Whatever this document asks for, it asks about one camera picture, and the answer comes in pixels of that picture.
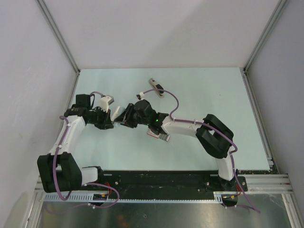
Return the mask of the beige black stapler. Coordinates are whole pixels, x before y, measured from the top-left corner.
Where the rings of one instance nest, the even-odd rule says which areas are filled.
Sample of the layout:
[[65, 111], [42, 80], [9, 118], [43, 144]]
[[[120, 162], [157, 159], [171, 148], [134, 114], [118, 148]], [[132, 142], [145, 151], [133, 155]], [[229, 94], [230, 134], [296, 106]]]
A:
[[164, 98], [164, 89], [163, 87], [153, 78], [149, 79], [149, 84], [154, 89], [159, 98]]

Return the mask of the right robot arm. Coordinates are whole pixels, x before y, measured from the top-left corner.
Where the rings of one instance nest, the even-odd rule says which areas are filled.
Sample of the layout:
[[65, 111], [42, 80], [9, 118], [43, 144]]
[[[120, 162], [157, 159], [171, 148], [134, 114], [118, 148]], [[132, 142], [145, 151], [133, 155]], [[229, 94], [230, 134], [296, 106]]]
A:
[[215, 115], [208, 114], [201, 122], [177, 119], [170, 114], [155, 111], [143, 99], [128, 104], [114, 121], [129, 128], [146, 125], [155, 135], [180, 134], [197, 138], [204, 150], [216, 160], [220, 187], [223, 190], [235, 187], [236, 170], [231, 154], [238, 148], [233, 142], [233, 132]]

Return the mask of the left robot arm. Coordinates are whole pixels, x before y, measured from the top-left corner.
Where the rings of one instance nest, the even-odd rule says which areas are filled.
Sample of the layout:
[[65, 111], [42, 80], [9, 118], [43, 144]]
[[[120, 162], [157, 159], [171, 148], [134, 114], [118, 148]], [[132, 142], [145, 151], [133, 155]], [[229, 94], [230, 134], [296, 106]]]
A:
[[101, 95], [99, 105], [94, 106], [95, 94], [76, 95], [76, 102], [60, 116], [64, 124], [53, 148], [38, 157], [38, 170], [46, 193], [79, 190], [87, 183], [99, 190], [105, 184], [105, 178], [99, 175], [99, 166], [81, 167], [73, 157], [76, 143], [88, 124], [100, 130], [114, 127], [109, 108], [114, 98]]

